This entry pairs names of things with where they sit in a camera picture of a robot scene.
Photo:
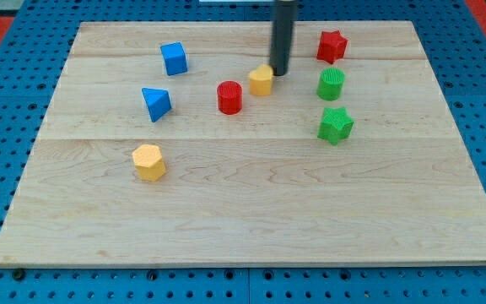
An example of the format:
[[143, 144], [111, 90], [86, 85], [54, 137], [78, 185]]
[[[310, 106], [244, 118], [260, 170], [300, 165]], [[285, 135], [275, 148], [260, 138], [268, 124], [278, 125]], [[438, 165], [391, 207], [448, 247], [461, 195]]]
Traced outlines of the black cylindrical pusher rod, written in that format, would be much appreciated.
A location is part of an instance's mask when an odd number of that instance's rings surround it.
[[297, 0], [276, 0], [273, 5], [269, 65], [274, 76], [283, 76], [289, 69], [297, 5]]

